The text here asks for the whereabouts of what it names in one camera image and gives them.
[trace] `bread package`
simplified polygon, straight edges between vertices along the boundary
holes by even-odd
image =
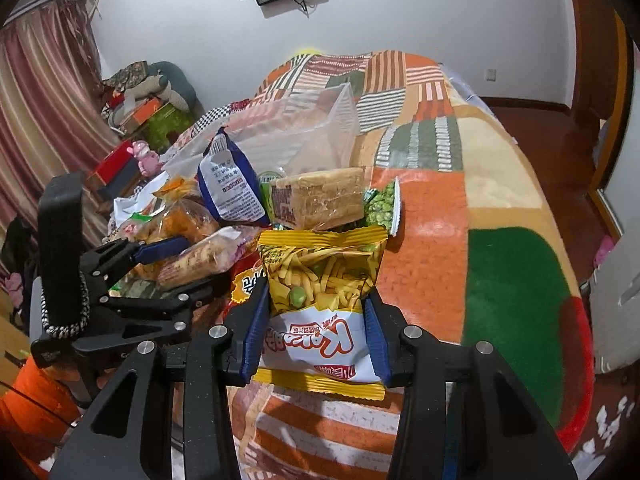
[[[326,231],[364,216],[364,168],[315,171],[270,182],[273,221]]]

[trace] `silver bolt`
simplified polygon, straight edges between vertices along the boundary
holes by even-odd
[[[476,343],[476,350],[478,350],[481,354],[489,355],[494,351],[494,346],[488,341],[478,341]]]
[[[402,333],[409,339],[418,339],[422,335],[422,329],[419,326],[407,325],[402,330]]]
[[[155,347],[156,345],[153,341],[143,341],[138,345],[138,353],[148,354],[149,352],[153,351]]]
[[[224,337],[227,332],[229,332],[229,330],[224,325],[214,325],[209,328],[209,335],[213,338]]]

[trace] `wooden door frame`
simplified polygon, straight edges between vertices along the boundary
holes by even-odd
[[[609,183],[611,173],[618,160],[620,147],[625,137],[626,126],[631,108],[634,86],[634,45],[625,24],[616,13],[616,31],[618,34],[618,83],[613,113],[609,119],[609,127],[602,143],[600,156],[596,164],[587,194],[602,219],[611,237],[617,241],[622,236],[622,227],[616,219],[609,203],[604,197],[604,188]]]

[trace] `bedspread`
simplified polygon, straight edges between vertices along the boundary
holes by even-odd
[[[268,76],[252,105],[343,82],[362,132],[352,165],[370,168],[374,186],[401,181],[401,226],[377,283],[383,300],[441,340],[493,342],[573,449],[593,395],[593,350],[529,162],[436,62],[404,52],[297,56]],[[383,479],[402,392],[367,402],[252,382],[230,388],[229,404],[246,476]]]

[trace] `blue snack bag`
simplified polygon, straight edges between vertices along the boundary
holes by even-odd
[[[260,182],[246,156],[220,128],[198,166],[198,185],[205,207],[218,222],[269,225],[260,202]]]

